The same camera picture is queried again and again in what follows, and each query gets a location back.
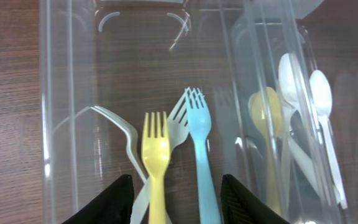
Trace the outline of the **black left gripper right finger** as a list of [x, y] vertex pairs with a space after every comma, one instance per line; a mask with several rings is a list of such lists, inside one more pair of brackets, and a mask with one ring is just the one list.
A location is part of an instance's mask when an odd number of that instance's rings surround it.
[[231, 174], [223, 175], [220, 198], [224, 223], [288, 224]]

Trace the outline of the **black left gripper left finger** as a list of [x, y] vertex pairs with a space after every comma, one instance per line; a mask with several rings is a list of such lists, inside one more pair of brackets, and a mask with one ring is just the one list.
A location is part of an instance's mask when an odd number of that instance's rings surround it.
[[123, 174], [63, 224], [130, 224], [133, 204], [132, 176]]

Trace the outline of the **yellow plastic fork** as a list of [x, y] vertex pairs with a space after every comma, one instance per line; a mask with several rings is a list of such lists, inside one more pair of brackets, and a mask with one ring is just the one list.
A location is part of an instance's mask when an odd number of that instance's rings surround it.
[[166, 112], [145, 114], [141, 157], [150, 179], [149, 223], [166, 223], [164, 177], [170, 162]]

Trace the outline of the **clear bent plastic fork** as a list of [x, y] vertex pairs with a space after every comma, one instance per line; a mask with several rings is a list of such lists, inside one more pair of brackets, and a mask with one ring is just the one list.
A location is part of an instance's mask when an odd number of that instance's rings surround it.
[[128, 123], [126, 120], [118, 116], [117, 114], [113, 113], [112, 111], [102, 107], [102, 106], [91, 106], [90, 107], [95, 112], [103, 115], [105, 118], [110, 120], [113, 124], [115, 124], [126, 136], [126, 154], [134, 166], [135, 170], [137, 171], [139, 177], [146, 183], [147, 181], [147, 172], [142, 166], [142, 162], [137, 153], [137, 143], [138, 143], [138, 132], [133, 125]]

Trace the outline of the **broad white plastic spoon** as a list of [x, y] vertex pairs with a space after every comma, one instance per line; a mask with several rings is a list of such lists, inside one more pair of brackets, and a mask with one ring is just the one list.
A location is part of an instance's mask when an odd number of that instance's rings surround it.
[[299, 165], [301, 171], [307, 178], [308, 182], [312, 186], [313, 190], [320, 197], [321, 194], [318, 189], [318, 183], [316, 180], [316, 175], [314, 172], [314, 165], [311, 158], [302, 150], [302, 148], [296, 143], [296, 141], [292, 138], [288, 138], [288, 145], [291, 151], [294, 160]]

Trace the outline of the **broad white plastic fork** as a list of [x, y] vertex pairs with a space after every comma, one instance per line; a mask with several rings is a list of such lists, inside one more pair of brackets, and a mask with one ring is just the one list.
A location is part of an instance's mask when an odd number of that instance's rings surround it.
[[208, 160], [207, 138], [212, 127], [209, 108], [199, 88], [185, 88], [185, 101], [190, 135], [195, 146], [200, 222], [221, 223]]

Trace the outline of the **yellow plastic spoon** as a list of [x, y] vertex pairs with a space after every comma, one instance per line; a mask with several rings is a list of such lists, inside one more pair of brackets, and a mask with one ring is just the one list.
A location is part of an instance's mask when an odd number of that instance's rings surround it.
[[[274, 134], [276, 138], [283, 138], [283, 119], [281, 115], [281, 104], [277, 92], [267, 87], [267, 95], [269, 105], [272, 113]], [[269, 126], [267, 121], [269, 120], [267, 113], [264, 111], [264, 101], [262, 100], [261, 92], [257, 92], [251, 95], [248, 102], [248, 109], [250, 111], [250, 117], [256, 126], [256, 128], [263, 135], [267, 147], [266, 152], [266, 205], [271, 208], [278, 215], [283, 215], [280, 200], [279, 191], [276, 185], [275, 169], [273, 164], [273, 154], [271, 152]]]

